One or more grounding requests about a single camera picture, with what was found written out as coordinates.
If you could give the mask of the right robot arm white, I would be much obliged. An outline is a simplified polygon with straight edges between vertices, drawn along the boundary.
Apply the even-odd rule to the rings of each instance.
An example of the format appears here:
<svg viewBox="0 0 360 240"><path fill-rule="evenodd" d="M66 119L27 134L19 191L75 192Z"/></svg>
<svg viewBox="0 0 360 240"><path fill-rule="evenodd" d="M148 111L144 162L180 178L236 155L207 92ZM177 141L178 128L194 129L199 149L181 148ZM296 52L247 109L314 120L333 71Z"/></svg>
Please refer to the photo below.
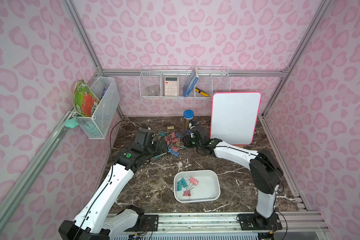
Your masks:
<svg viewBox="0 0 360 240"><path fill-rule="evenodd" d="M209 138L206 130L197 125L185 130L185 146L201 150L204 155L225 159L248 169L258 190L258 202L253 221L264 228L276 216L275 202L279 188L283 188L284 175L279 163L270 151L247 150L233 146L217 138Z"/></svg>

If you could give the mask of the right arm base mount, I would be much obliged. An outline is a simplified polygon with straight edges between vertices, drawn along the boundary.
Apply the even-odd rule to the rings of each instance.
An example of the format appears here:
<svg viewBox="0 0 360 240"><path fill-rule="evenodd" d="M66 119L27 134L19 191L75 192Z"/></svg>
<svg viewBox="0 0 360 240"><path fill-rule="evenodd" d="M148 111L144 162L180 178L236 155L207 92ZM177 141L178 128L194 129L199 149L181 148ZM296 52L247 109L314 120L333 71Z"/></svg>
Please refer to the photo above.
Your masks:
<svg viewBox="0 0 360 240"><path fill-rule="evenodd" d="M257 212L254 214L238 214L236 220L240 223L243 231L277 231L283 229L276 213L271 214L269 218L265 218Z"/></svg>

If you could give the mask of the pink binder clip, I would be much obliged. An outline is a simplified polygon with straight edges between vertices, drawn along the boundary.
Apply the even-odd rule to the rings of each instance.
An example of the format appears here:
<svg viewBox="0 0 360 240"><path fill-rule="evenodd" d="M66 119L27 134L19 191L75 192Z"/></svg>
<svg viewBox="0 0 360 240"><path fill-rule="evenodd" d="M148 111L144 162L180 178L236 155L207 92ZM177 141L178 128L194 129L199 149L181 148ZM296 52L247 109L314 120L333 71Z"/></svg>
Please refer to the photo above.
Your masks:
<svg viewBox="0 0 360 240"><path fill-rule="evenodd" d="M191 196L191 191L184 191L183 193L183 197L190 197Z"/></svg>

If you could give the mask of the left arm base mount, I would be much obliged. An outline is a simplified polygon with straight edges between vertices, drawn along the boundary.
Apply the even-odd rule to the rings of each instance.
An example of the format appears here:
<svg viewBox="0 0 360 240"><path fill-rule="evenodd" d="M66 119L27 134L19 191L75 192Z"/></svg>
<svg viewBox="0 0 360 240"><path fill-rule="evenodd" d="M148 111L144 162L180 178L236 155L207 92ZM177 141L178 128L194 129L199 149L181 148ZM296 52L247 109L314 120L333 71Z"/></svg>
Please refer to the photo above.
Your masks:
<svg viewBox="0 0 360 240"><path fill-rule="evenodd" d="M141 232L148 229L149 232L157 232L159 224L159 215L143 214L138 217L137 223L125 232Z"/></svg>

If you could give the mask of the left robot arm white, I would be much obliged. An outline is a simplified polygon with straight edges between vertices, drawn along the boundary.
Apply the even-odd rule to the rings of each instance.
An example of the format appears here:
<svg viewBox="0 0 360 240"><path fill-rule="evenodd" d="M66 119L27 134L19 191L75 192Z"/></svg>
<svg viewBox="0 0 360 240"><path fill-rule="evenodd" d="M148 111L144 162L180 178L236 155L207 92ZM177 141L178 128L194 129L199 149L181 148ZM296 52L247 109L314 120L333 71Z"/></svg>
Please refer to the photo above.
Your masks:
<svg viewBox="0 0 360 240"><path fill-rule="evenodd" d="M63 240L113 240L123 232L135 232L131 238L140 239L158 229L158 216L146 216L144 210L129 205L111 219L109 211L123 188L137 170L151 158L169 151L164 137L155 138L150 129L141 128L135 140L124 145L114 157L114 163L99 189L72 221L59 227Z"/></svg>

